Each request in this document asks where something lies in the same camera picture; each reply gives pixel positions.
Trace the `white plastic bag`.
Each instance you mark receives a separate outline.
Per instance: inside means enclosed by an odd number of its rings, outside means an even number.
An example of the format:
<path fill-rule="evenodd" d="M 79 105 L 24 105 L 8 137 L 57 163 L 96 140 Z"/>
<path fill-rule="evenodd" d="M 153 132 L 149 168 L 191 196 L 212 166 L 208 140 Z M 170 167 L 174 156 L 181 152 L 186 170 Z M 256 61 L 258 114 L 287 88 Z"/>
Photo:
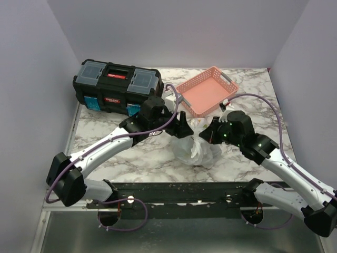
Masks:
<path fill-rule="evenodd" d="M 172 137 L 170 147 L 176 160 L 188 166 L 203 166 L 207 169 L 220 159 L 222 150 L 218 145 L 210 144 L 199 137 L 209 126 L 205 118 L 193 118 L 188 122 L 193 135 L 178 139 Z"/>

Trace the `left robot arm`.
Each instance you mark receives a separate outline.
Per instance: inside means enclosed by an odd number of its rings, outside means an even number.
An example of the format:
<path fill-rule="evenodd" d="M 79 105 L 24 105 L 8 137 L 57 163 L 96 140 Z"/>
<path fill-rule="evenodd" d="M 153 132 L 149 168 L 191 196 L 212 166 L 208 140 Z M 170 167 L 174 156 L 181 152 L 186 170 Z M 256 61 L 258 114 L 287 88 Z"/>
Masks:
<path fill-rule="evenodd" d="M 84 199 L 99 201 L 105 208 L 113 207 L 117 201 L 117 189 L 108 180 L 90 180 L 88 176 L 111 157 L 147 139 L 150 133 L 161 130 L 179 139 L 193 135 L 185 112 L 170 111 L 162 98 L 150 96 L 140 111 L 123 120 L 97 143 L 71 155 L 57 154 L 46 179 L 49 190 L 45 201 L 53 203 L 50 195 L 55 193 L 57 201 L 66 207 Z"/>

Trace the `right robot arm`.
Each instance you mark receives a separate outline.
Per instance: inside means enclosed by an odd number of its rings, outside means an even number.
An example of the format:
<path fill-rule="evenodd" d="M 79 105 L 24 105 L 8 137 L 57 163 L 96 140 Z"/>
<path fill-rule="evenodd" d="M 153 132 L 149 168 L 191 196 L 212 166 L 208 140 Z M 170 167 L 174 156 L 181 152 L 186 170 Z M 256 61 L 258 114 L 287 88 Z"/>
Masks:
<path fill-rule="evenodd" d="M 243 111 L 214 117 L 199 136 L 210 144 L 238 147 L 247 159 L 273 172 L 293 189 L 287 192 L 254 179 L 242 193 L 247 206 L 260 202 L 283 209 L 301 218 L 321 237 L 329 237 L 336 228 L 336 190 L 290 159 L 271 138 L 256 133 L 251 118 Z"/>

